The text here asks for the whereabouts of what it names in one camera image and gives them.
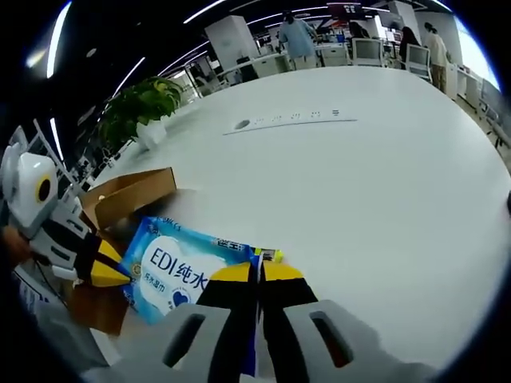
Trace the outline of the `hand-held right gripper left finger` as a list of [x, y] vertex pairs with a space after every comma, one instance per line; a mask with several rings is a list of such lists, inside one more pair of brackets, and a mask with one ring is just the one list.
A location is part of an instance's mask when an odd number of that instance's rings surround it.
[[115, 365], [122, 382], [237, 382], [255, 368], [257, 269], [218, 270], [197, 303], [183, 303], [150, 327]]

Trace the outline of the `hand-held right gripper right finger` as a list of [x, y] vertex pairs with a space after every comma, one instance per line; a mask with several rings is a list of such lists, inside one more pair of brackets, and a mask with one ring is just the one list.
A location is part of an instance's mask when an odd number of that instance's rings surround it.
[[376, 333], [331, 300], [318, 300], [303, 274], [261, 266], [263, 335], [278, 382], [383, 382]]

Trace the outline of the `person's left hand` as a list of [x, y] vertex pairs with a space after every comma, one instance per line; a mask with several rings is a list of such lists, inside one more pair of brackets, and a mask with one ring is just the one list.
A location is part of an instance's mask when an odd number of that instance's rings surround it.
[[27, 239], [15, 227], [1, 227], [1, 242], [6, 246], [9, 262], [12, 267], [16, 267], [33, 258], [33, 253]]

